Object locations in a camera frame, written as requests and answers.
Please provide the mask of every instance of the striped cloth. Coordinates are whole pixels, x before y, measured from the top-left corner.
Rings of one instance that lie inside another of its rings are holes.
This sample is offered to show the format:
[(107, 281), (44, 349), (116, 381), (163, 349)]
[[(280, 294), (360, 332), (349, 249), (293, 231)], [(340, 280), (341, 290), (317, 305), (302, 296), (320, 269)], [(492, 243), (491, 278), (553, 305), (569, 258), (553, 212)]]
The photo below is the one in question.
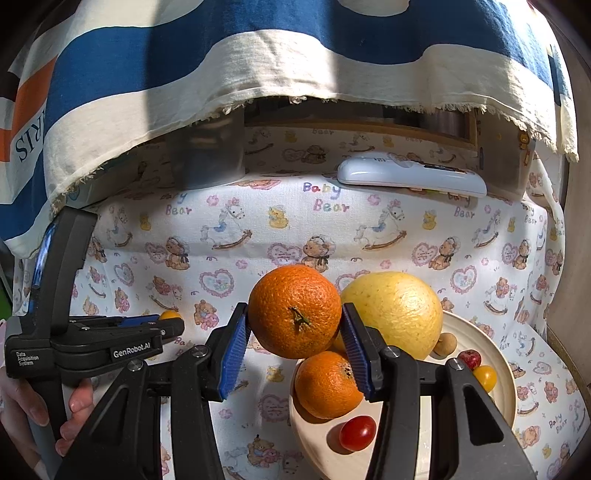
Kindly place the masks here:
[(106, 160), (275, 95), (479, 108), (578, 158), (560, 49), (525, 0), (64, 0), (0, 72), (0, 237), (30, 257)]

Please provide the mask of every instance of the orange stripe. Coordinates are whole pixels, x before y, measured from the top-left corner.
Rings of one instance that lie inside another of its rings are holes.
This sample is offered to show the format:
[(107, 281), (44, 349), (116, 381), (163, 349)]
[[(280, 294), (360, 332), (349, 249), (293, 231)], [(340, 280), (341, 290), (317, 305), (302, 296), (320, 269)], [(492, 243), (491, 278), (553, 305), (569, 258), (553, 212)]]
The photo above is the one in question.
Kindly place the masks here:
[(33, 120), (33, 116), (47, 99), (56, 58), (53, 57), (19, 87), (14, 100), (12, 129), (0, 130), (0, 161), (10, 161), (10, 142), (21, 128)]
[(0, 161), (10, 161), (8, 148), (10, 147), (10, 130), (0, 128)]

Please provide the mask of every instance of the pomelo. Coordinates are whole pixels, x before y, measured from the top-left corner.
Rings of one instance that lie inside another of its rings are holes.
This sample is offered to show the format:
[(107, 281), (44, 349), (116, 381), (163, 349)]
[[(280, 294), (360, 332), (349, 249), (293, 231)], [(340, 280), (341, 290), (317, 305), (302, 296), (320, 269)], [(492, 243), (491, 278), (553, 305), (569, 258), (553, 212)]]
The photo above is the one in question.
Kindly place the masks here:
[(439, 298), (413, 275), (362, 275), (343, 290), (340, 298), (342, 303), (353, 303), (363, 324), (377, 328), (388, 345), (401, 348), (417, 360), (431, 353), (441, 334), (443, 309)]

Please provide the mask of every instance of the yellow cherry tomato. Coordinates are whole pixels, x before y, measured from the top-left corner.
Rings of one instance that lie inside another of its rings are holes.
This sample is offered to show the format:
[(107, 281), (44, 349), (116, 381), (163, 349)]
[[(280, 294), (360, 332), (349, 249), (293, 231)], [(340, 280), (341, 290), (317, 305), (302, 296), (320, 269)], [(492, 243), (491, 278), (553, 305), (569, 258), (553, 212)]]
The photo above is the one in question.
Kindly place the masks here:
[(175, 312), (174, 310), (164, 310), (160, 314), (160, 317), (158, 317), (158, 320), (175, 319), (175, 318), (181, 318), (181, 316), (178, 314), (178, 312)]
[(481, 365), (479, 367), (476, 367), (472, 371), (472, 373), (474, 374), (480, 385), (482, 385), (482, 388), (484, 388), (486, 393), (491, 392), (492, 389), (495, 388), (496, 372), (494, 368), (489, 367), (488, 365)]

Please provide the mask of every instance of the fabric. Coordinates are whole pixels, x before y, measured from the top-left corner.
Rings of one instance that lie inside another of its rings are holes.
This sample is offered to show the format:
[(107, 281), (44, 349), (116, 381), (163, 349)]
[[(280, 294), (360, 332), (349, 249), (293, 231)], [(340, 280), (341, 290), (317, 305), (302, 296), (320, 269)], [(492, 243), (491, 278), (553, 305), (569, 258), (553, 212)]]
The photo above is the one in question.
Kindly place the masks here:
[(0, 77), (0, 237), (29, 258), (105, 161), (277, 95), (489, 110), (577, 160), (569, 75), (525, 0), (66, 0)]
[[(353, 150), (444, 161), (455, 155), (450, 164), (457, 167), (478, 160), (432, 142), (268, 128), (249, 131), (245, 145), (247, 167), (259, 173), (191, 192), (167, 188), (168, 158), (152, 145), (150, 152), (159, 153), (141, 179), (93, 208), (100, 218), (71, 312), (177, 310), (185, 332), (153, 359), (160, 362), (205, 342), (279, 265), (310, 265), (339, 290), (369, 272), (408, 271), (432, 286), (443, 308), (484, 331), (510, 362), (518, 398), (515, 434), (538, 478), (551, 480), (589, 427), (589, 416), (572, 375), (539, 335), (564, 252), (562, 212), (541, 162), (531, 167), (531, 198), (468, 201), (406, 189), (351, 189), (334, 180), (335, 167)], [(532, 200), (544, 201), (549, 211)], [(18, 265), (16, 306), (26, 303), (33, 262)], [(251, 337), (234, 392), (222, 404), (211, 403), (227, 478), (315, 478), (290, 429), (294, 366)], [(102, 377), (97, 392), (112, 378)], [(167, 403), (161, 416), (165, 480), (174, 478), (169, 418)]]

